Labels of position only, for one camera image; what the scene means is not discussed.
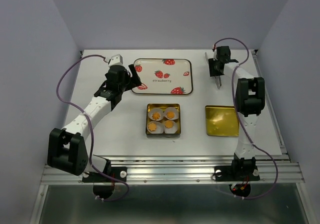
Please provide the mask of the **metal tongs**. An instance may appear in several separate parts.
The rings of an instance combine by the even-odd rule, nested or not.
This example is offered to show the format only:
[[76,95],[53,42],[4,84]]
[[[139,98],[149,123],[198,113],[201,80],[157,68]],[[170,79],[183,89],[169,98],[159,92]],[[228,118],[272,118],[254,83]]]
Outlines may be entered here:
[[[205,60],[206,60],[206,62],[207,62],[207,64],[208,64],[208,59],[210,59],[210,58],[208,57],[207,52],[205,52],[204,55],[205,55],[205,56],[204,56],[204,57],[205,57]],[[217,76],[217,77],[213,77],[213,78],[214,78],[215,84],[216,84],[216,86],[217,86],[217,89],[220,89],[221,86],[222,86],[221,76]]]

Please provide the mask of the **orange cookie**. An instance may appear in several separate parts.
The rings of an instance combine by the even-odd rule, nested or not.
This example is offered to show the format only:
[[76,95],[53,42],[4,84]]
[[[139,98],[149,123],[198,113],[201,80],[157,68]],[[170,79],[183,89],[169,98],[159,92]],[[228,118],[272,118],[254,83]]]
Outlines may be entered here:
[[173,112],[173,111],[169,111],[169,112],[167,112],[166,113],[166,117],[168,118],[168,119],[174,119],[175,118],[175,113]]
[[153,120],[159,120],[161,118],[161,114],[159,112],[154,112],[152,114],[152,119]]
[[174,127],[174,122],[172,120],[166,120],[164,122],[164,126],[166,129],[171,129]]
[[149,122],[147,128],[150,132],[154,132],[157,130],[157,124],[154,122]]

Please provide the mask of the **gold tin lid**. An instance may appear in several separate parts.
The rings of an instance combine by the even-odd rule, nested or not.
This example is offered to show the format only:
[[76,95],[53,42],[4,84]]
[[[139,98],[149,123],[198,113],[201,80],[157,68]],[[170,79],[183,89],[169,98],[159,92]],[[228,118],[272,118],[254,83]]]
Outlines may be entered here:
[[232,106],[207,105],[205,124],[208,136],[237,137],[239,135],[239,122]]

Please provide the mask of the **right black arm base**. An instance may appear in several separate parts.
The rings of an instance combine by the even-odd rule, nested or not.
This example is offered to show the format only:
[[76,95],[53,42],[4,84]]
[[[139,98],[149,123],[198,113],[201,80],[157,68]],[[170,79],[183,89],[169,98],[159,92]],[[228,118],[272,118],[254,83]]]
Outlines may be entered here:
[[257,169],[236,171],[232,166],[215,166],[211,178],[216,182],[226,182],[230,192],[240,198],[248,198],[251,193],[250,182],[260,180]]

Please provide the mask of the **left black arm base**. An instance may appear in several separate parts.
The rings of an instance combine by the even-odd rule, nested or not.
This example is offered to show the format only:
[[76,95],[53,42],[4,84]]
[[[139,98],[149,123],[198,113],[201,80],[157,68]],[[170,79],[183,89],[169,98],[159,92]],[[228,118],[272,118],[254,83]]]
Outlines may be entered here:
[[113,167],[106,178],[99,173],[86,172],[82,175],[81,182],[92,184],[92,193],[96,200],[102,202],[119,201],[129,193],[127,184],[127,167]]

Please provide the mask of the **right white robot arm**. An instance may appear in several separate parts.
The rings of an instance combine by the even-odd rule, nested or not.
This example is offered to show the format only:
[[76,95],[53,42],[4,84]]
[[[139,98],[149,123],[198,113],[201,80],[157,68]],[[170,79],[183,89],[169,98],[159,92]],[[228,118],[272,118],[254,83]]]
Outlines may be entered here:
[[244,63],[231,58],[228,46],[214,45],[212,50],[213,57],[207,58],[210,77],[214,78],[218,89],[222,87],[222,76],[230,78],[232,101],[239,123],[233,160],[229,166],[215,167],[214,177],[222,180],[229,176],[235,180],[256,175],[254,134],[258,117],[265,108],[265,80],[241,68]]

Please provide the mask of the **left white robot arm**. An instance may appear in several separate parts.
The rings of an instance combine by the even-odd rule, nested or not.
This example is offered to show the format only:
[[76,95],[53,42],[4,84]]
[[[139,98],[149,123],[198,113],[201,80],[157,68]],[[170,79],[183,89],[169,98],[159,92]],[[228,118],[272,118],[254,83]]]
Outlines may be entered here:
[[93,150],[86,148],[86,139],[91,137],[97,124],[122,100],[124,92],[142,84],[133,64],[128,68],[113,64],[105,74],[106,80],[94,93],[91,101],[80,114],[63,128],[54,128],[49,134],[47,164],[50,167],[78,176],[93,171],[100,181],[111,177],[111,168],[105,164],[92,167]]

